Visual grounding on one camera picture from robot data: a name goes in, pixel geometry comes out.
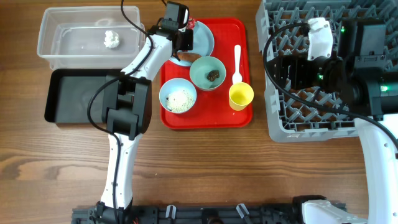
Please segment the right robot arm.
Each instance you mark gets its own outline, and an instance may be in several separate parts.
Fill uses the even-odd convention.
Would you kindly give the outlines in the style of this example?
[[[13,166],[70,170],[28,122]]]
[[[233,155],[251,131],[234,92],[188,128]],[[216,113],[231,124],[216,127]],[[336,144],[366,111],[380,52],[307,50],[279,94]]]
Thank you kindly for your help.
[[[300,23],[308,35],[304,54],[264,60],[266,75],[282,90],[318,86],[348,105],[363,149],[368,223],[397,222],[397,74],[384,67],[386,25],[377,19],[345,19],[334,39],[322,18]]]

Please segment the white tissue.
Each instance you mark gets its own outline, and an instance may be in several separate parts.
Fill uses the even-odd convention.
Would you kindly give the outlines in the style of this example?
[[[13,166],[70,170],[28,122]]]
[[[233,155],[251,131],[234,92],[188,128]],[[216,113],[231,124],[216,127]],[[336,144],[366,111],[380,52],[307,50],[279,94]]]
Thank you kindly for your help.
[[[105,32],[104,45],[106,48],[114,49],[120,44],[119,34],[113,30]]]

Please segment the brown food scrap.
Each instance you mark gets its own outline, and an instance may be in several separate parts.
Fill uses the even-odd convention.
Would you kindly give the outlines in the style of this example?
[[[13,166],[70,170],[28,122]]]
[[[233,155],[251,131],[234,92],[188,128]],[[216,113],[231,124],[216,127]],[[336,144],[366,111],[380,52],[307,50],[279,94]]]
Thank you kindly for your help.
[[[212,70],[207,74],[206,79],[209,80],[210,82],[213,82],[219,77],[220,77],[220,72],[218,70]]]

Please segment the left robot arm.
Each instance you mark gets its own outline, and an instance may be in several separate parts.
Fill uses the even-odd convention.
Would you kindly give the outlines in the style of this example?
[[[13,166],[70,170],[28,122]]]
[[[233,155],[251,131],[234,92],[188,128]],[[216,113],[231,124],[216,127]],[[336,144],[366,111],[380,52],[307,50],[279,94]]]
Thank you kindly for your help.
[[[109,137],[106,187],[94,218],[101,223],[132,223],[132,173],[139,141],[152,115],[152,81],[163,64],[178,51],[193,48],[194,22],[162,19],[146,32],[146,43],[119,75],[96,93],[104,94],[104,132]]]

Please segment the yellow plastic cup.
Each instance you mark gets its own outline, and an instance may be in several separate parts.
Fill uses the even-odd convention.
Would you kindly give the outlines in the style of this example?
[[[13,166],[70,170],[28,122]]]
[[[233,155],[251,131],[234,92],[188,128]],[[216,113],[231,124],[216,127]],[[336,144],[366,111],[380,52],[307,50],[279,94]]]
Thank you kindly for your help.
[[[251,85],[239,82],[233,84],[228,92],[229,105],[235,111],[241,111],[254,99],[254,90]]]

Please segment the white rice leftovers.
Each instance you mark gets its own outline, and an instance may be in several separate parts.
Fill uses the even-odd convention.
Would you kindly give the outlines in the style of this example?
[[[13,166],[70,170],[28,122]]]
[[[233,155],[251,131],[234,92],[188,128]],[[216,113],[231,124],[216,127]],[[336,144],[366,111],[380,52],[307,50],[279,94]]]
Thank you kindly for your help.
[[[194,102],[193,95],[184,89],[173,91],[166,97],[166,106],[174,113],[188,111],[194,105]]]

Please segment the light blue bowl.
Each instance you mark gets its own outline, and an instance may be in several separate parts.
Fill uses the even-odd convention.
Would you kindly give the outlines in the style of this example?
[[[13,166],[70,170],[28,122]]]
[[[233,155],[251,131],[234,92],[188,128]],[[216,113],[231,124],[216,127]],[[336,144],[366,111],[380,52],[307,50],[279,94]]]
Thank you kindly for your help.
[[[182,114],[189,111],[195,104],[197,91],[190,81],[184,78],[173,78],[161,86],[159,100],[166,111]]]

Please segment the green bowl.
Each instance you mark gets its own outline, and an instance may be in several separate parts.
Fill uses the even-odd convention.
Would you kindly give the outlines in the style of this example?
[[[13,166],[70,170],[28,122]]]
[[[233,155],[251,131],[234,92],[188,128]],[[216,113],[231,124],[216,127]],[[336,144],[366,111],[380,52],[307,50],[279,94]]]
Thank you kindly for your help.
[[[218,70],[220,77],[210,82],[206,79],[207,74],[212,70]],[[194,61],[190,67],[190,79],[192,83],[203,91],[217,89],[226,79],[226,68],[217,58],[206,56]]]

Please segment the red snack wrapper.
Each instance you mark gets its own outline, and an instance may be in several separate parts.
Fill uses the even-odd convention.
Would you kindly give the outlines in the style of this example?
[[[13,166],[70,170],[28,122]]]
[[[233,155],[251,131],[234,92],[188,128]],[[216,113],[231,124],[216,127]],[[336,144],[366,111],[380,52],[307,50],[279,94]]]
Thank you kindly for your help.
[[[196,22],[197,22],[196,19],[194,19],[192,17],[189,17],[189,20],[188,20],[188,23],[187,23],[187,29],[193,30],[194,27],[195,27]]]

